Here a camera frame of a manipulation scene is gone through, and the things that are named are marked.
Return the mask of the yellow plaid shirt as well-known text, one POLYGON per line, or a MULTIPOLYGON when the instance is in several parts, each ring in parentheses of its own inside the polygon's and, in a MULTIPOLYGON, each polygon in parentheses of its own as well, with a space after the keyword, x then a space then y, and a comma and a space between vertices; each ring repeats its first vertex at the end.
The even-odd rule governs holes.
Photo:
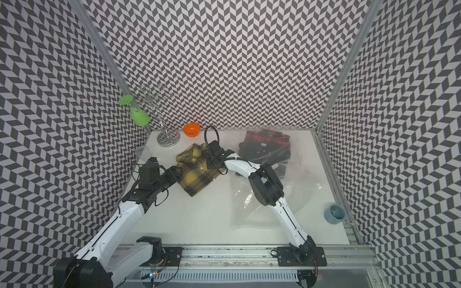
POLYGON ((193 144, 176 156, 177 166, 182 171, 180 186, 191 197, 195 196, 220 175, 225 169, 209 169, 205 156, 205 144, 193 144))

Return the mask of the clear plastic vacuum bag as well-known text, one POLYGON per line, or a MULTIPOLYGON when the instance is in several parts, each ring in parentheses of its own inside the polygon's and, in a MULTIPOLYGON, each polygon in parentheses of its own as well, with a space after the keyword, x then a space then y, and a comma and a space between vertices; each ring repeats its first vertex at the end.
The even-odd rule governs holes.
MULTIPOLYGON (((322 216, 332 201, 312 132, 280 128, 248 128, 235 133, 232 146, 246 162, 270 166, 273 180, 264 172, 258 181, 273 193, 283 187, 284 198, 300 224, 310 226, 311 218, 322 216)), ((271 211, 274 198, 267 205, 260 203, 247 178, 234 172, 230 178, 232 213, 230 223, 235 228, 272 228, 279 222, 271 211)))

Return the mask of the red black plaid shirt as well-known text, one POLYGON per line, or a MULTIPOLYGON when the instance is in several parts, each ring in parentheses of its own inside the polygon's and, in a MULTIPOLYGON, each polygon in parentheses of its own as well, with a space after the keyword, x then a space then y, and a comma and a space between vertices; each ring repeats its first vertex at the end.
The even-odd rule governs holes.
POLYGON ((260 131, 247 130, 243 143, 258 142, 263 146, 272 145, 276 148, 291 149, 290 136, 274 130, 261 129, 260 131))

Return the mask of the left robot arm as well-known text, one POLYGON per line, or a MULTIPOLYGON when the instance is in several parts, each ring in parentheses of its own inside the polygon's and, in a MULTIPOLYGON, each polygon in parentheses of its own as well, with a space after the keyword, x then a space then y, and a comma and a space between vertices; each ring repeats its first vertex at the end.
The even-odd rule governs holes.
POLYGON ((124 254, 113 257, 131 228, 156 204, 158 194, 179 182, 181 169, 166 169, 155 157, 139 168, 139 177, 100 231, 74 256, 53 269, 54 288, 116 288, 142 264, 165 267, 168 255, 157 237, 142 236, 124 254))

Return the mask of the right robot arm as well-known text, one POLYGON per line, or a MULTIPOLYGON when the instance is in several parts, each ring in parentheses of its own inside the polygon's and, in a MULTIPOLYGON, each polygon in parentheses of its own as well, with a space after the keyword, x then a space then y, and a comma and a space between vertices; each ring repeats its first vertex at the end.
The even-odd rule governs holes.
POLYGON ((228 169, 246 177, 259 203, 271 208, 288 237, 295 262, 300 266, 306 266, 309 262, 318 264, 315 255, 317 246, 291 211, 283 185, 272 167, 266 163, 250 162, 232 150, 220 148, 216 151, 211 147, 207 150, 205 157, 209 168, 228 169))

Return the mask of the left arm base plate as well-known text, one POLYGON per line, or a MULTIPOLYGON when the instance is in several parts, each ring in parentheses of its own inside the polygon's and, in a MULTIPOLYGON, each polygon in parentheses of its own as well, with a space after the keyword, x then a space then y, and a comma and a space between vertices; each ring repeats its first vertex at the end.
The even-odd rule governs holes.
POLYGON ((154 248, 151 258, 141 266, 159 266, 160 268, 179 266, 183 248, 179 246, 154 248))

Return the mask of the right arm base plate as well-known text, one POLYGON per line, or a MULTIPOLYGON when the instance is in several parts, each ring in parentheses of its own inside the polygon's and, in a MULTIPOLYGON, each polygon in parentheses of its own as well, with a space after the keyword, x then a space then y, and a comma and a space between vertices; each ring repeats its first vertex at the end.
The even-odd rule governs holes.
POLYGON ((322 247, 315 247, 313 252, 301 252, 294 247, 277 247, 277 261, 281 267, 327 266, 327 259, 322 247))

